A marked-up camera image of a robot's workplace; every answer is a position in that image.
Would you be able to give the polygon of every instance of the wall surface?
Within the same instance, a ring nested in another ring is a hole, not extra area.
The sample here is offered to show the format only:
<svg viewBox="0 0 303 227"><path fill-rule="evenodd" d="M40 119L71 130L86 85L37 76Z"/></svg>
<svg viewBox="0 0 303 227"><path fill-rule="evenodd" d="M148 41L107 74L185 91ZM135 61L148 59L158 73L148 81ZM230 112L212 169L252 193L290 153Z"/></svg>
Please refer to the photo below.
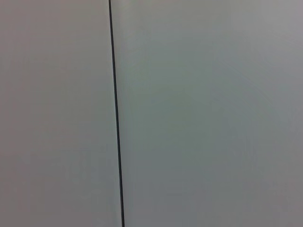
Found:
<svg viewBox="0 0 303 227"><path fill-rule="evenodd" d="M107 0L0 1L0 226L120 227Z"/></svg>
<svg viewBox="0 0 303 227"><path fill-rule="evenodd" d="M113 1L126 227L302 226L302 8Z"/></svg>

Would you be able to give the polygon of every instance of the vertical gap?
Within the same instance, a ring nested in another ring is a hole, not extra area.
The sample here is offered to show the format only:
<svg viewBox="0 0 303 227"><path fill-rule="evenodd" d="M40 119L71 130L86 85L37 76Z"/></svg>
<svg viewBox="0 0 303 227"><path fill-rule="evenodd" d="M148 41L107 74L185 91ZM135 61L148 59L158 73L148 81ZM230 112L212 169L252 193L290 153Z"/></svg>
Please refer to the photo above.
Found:
<svg viewBox="0 0 303 227"><path fill-rule="evenodd" d="M121 220L122 220L122 227L125 227L125 222L124 222L124 201L123 201L123 184L122 184L122 167L121 167L121 149L120 149L120 131L119 131L119 114L118 114L117 82L116 82L116 63L115 63L115 48L114 48L114 35L113 35L113 20L112 20L111 0L108 0L108 5L109 5L110 38L111 38L111 46L112 46L112 62L113 62L114 91L115 91L116 131L117 131L117 146L118 146L118 165L119 165Z"/></svg>

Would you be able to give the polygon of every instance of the gray surface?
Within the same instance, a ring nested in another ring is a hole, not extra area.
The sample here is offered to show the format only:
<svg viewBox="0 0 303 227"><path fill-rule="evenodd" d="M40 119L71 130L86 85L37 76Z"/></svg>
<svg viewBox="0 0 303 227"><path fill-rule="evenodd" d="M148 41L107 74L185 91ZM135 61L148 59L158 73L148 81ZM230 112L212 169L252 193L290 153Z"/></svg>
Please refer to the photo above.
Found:
<svg viewBox="0 0 303 227"><path fill-rule="evenodd" d="M107 0L0 2L0 226L120 227Z"/></svg>
<svg viewBox="0 0 303 227"><path fill-rule="evenodd" d="M113 1L126 227L300 227L301 1Z"/></svg>

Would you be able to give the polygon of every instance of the white wall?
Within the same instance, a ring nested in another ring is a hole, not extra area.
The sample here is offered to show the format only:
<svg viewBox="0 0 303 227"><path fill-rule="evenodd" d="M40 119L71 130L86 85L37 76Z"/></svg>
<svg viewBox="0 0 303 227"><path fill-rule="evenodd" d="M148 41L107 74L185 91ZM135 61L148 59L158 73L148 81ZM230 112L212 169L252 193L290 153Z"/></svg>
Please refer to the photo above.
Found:
<svg viewBox="0 0 303 227"><path fill-rule="evenodd" d="M120 227L107 0L0 2L0 226Z"/></svg>
<svg viewBox="0 0 303 227"><path fill-rule="evenodd" d="M126 227L303 223L298 0L115 0Z"/></svg>

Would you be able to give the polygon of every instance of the black line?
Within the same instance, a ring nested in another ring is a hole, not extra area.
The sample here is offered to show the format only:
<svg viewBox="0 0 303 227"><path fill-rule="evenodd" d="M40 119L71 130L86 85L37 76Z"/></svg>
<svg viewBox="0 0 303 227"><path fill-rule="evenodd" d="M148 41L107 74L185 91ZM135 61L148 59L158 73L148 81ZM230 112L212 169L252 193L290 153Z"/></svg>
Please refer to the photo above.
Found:
<svg viewBox="0 0 303 227"><path fill-rule="evenodd" d="M116 127L117 127L117 146L118 146L118 165L119 165L119 184L120 184L120 204L121 204L121 220L122 227L125 227L124 222L124 200L123 200L123 184L122 184L122 167L121 167L121 149L120 149L120 131L119 131L119 112L117 99L117 82L116 82L116 62L115 62L115 48L113 35L113 20L112 20L112 5L111 0L108 0L109 5L109 23L110 23L110 39L112 45L112 62L114 75L114 91L115 91L115 109L116 109Z"/></svg>

